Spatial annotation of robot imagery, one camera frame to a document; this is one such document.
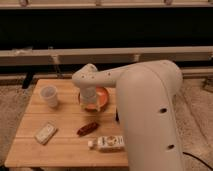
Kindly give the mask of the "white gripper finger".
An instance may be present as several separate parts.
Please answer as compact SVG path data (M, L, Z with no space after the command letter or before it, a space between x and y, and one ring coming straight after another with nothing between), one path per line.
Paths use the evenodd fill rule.
M85 107L86 107L86 105L83 104L83 103L81 103L80 106L81 106L82 109L85 109Z
M99 102L97 102L97 103L95 104L95 109L96 109L97 112L100 112L100 111L101 111Z

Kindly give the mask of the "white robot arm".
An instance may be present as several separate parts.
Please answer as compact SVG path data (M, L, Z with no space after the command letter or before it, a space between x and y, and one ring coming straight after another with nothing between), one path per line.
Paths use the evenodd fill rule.
M169 60L141 62L99 71L87 64L72 76L84 104L95 100L95 88L116 89L130 171L185 171L172 99L183 78Z

